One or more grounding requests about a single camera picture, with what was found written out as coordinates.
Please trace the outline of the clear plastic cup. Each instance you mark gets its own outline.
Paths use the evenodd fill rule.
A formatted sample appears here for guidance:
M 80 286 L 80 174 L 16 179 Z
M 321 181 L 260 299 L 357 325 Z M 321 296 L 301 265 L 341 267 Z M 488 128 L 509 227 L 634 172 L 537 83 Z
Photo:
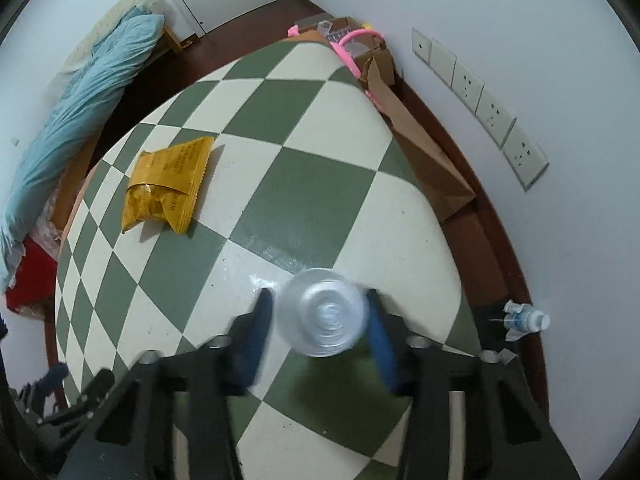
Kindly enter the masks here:
M 330 269 L 294 275 L 276 296 L 276 325 L 281 337 L 302 356 L 328 358 L 351 349 L 368 325 L 363 292 Z

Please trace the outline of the plastic water bottle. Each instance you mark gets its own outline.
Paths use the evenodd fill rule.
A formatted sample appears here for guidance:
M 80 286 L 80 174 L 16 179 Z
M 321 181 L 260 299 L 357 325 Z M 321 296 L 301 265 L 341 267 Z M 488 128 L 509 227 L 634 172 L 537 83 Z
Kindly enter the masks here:
M 550 326 L 550 316 L 531 304 L 517 304 L 509 300 L 503 312 L 502 324 L 506 329 L 507 342 L 518 341 L 528 334 L 538 334 Z

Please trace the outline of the red bed sheet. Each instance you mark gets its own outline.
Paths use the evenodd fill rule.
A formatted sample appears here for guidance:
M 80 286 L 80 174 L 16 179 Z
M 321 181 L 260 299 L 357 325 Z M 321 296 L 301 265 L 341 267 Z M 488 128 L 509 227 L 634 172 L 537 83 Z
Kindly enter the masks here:
M 52 309 L 58 264 L 30 236 L 24 240 L 25 255 L 6 290 L 6 306 L 15 314 L 43 321 Z

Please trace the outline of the checkered pink mattress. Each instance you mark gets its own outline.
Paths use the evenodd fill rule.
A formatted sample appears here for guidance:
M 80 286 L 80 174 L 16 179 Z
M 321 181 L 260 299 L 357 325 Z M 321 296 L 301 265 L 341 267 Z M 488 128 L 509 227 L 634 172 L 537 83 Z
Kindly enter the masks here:
M 44 203 L 34 227 L 30 230 L 30 238 L 54 261 L 58 261 L 61 250 L 62 231 L 52 220 L 58 191 L 54 191 Z

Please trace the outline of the light blue duvet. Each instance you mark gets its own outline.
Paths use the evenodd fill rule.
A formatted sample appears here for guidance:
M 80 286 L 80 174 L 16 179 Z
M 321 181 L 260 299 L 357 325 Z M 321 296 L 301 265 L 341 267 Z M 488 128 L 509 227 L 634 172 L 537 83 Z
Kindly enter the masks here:
M 1 289 L 14 283 L 24 239 L 58 179 L 84 144 L 110 118 L 125 88 L 142 70 L 162 36 L 165 17 L 134 8 L 91 51 L 70 78 L 51 114 L 17 167 L 1 214 Z

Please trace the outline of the brown paper bag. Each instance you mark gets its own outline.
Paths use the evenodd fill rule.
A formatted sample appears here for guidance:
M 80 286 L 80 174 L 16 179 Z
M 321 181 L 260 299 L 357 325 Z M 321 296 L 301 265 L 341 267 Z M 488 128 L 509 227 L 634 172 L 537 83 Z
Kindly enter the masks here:
M 375 60 L 364 64 L 361 79 L 373 104 L 390 125 L 438 221 L 445 222 L 474 200 L 475 193 L 442 148 L 383 81 Z

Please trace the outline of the yellow snack wrapper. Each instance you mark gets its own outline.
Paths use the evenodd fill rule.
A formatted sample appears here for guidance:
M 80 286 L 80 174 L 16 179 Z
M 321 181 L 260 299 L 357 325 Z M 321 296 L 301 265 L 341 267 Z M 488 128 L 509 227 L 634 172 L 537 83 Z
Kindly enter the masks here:
M 127 185 L 122 233 L 157 220 L 177 234 L 186 234 L 214 142 L 212 136 L 201 136 L 155 152 L 143 151 Z

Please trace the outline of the green white checkered tablecloth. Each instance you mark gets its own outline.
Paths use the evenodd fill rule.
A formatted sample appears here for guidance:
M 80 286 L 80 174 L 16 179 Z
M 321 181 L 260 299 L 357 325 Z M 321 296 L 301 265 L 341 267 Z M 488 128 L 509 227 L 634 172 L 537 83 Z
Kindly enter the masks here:
M 123 231 L 139 155 L 201 136 L 215 143 L 188 232 Z M 280 41 L 194 82 L 100 160 L 58 259 L 66 399 L 144 350 L 198 348 L 307 268 L 377 289 L 421 334 L 480 345 L 445 235 L 383 118 L 330 48 Z

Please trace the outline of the cardboard box with toys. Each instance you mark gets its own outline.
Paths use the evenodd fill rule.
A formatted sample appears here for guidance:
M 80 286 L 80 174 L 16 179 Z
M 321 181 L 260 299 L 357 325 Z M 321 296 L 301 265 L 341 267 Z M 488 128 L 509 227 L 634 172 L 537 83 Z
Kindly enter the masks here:
M 286 36 L 330 47 L 342 63 L 331 80 L 367 88 L 368 67 L 375 62 L 384 84 L 390 87 L 395 84 L 395 62 L 390 49 L 383 36 L 369 25 L 361 25 L 352 18 L 334 18 L 306 27 L 293 25 Z

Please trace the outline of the pink toy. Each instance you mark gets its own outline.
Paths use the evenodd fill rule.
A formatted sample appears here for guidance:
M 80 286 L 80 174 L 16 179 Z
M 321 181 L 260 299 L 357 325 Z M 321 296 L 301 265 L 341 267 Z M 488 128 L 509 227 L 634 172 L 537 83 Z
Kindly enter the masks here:
M 395 66 L 390 50 L 386 47 L 383 36 L 372 28 L 355 28 L 341 37 L 335 34 L 323 36 L 318 29 L 301 30 L 297 25 L 288 29 L 291 41 L 313 41 L 331 47 L 343 64 L 356 79 L 360 81 L 364 93 L 382 112 L 382 105 L 369 89 L 369 68 L 371 64 L 378 66 L 378 76 L 388 86 L 395 83 Z

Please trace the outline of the white wall sockets strip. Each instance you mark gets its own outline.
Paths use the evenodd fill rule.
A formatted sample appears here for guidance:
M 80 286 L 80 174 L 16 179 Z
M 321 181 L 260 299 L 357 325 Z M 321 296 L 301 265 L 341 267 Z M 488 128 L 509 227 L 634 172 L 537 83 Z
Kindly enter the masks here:
M 508 161 L 523 190 L 528 191 L 547 170 L 549 159 L 523 130 L 516 115 L 465 62 L 415 28 L 412 50 L 475 116 Z

